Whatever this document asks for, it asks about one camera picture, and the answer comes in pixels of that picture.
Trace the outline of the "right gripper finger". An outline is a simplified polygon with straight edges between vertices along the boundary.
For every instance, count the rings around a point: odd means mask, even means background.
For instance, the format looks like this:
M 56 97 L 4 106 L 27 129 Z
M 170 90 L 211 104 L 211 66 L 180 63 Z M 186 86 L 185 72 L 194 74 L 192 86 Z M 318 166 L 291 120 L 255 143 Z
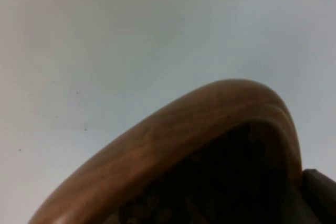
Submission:
M 335 181 L 316 169 L 302 173 L 302 194 L 322 223 L 336 224 Z

